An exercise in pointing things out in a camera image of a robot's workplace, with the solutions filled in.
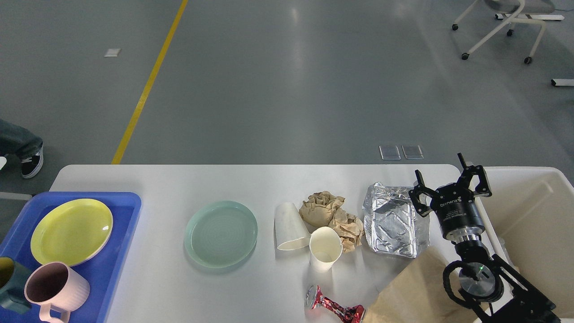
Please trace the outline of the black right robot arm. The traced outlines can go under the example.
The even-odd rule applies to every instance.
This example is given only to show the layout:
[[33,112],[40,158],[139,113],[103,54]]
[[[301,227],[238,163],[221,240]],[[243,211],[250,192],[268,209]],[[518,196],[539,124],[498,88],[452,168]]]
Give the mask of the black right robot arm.
[[482,323],[559,323],[556,305],[482,242],[486,230],[476,198],[492,195],[485,169],[468,165],[457,182],[428,188],[419,170],[410,199],[422,217],[435,213],[444,239],[460,259],[443,270],[443,287],[458,305],[472,310]]

